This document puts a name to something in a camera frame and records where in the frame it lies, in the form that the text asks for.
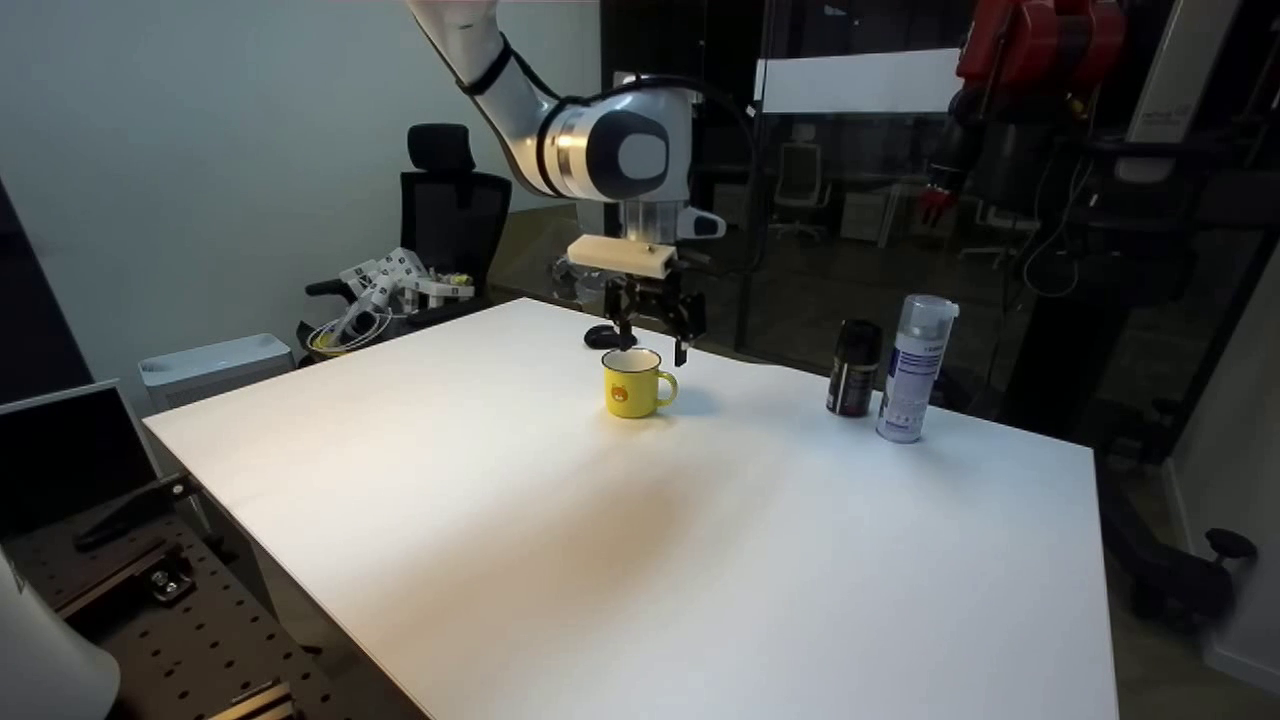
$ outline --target red object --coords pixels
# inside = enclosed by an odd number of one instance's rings
[[[935,226],[946,216],[946,209],[954,203],[954,192],[950,187],[924,187],[919,192],[919,220],[924,226]]]
[[[962,84],[979,88],[1091,88],[1124,48],[1114,0],[979,0],[960,51]]]

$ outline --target yellow cup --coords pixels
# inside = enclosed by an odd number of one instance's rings
[[[662,361],[648,348],[604,353],[604,410],[623,419],[643,419],[679,397]]]

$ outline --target table surface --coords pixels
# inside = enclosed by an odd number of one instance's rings
[[[433,718],[1114,718],[1089,450],[886,443],[711,353],[612,419],[589,326],[516,299],[147,430]]]

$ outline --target office chair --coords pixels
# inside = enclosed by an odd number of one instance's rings
[[[816,240],[826,201],[825,149],[810,142],[779,143],[766,228]]]
[[[513,180],[477,174],[465,124],[406,129],[406,162],[415,174],[398,178],[398,250],[411,250],[424,268],[467,271],[482,297]]]

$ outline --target computer monitor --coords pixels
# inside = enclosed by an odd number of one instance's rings
[[[156,482],[114,385],[0,403],[0,541]]]

